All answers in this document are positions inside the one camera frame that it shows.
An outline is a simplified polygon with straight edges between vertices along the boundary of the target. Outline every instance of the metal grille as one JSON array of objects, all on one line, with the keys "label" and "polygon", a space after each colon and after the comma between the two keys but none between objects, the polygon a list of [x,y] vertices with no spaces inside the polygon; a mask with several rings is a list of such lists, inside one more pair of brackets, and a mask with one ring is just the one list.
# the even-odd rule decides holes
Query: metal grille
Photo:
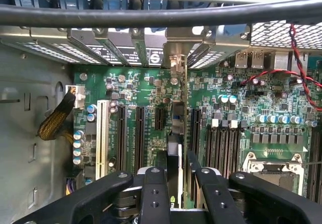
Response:
[{"label": "metal grille", "polygon": [[68,44],[52,44],[53,46],[57,47],[58,49],[61,49],[71,55],[74,55],[88,63],[96,63],[96,64],[101,64],[99,61],[93,59],[92,57],[84,54],[83,52],[79,51],[76,48],[71,47]]},{"label": "metal grille", "polygon": [[23,45],[23,46],[25,46],[27,48],[39,51],[39,52],[41,52],[43,54],[47,54],[47,55],[50,55],[52,57],[65,60],[65,61],[67,61],[69,63],[79,63],[79,61],[77,61],[75,59],[72,59],[72,58],[70,58],[68,56],[65,56],[63,54],[57,53],[56,51],[53,51],[53,50],[48,49],[48,48],[46,48],[44,46],[38,45],[38,44],[36,44],[34,42],[24,42],[24,43],[17,42],[17,44],[20,44],[20,45]]},{"label": "metal grille", "polygon": [[213,63],[215,60],[223,56],[225,52],[216,52],[212,51],[211,53],[206,54],[204,57],[201,58],[197,63],[191,66],[189,69],[200,69],[205,67],[206,65]]},{"label": "metal grille", "polygon": [[[271,21],[253,25],[251,46],[290,48],[290,24],[286,21]],[[295,25],[297,47],[322,49],[322,23],[314,26]]]}]

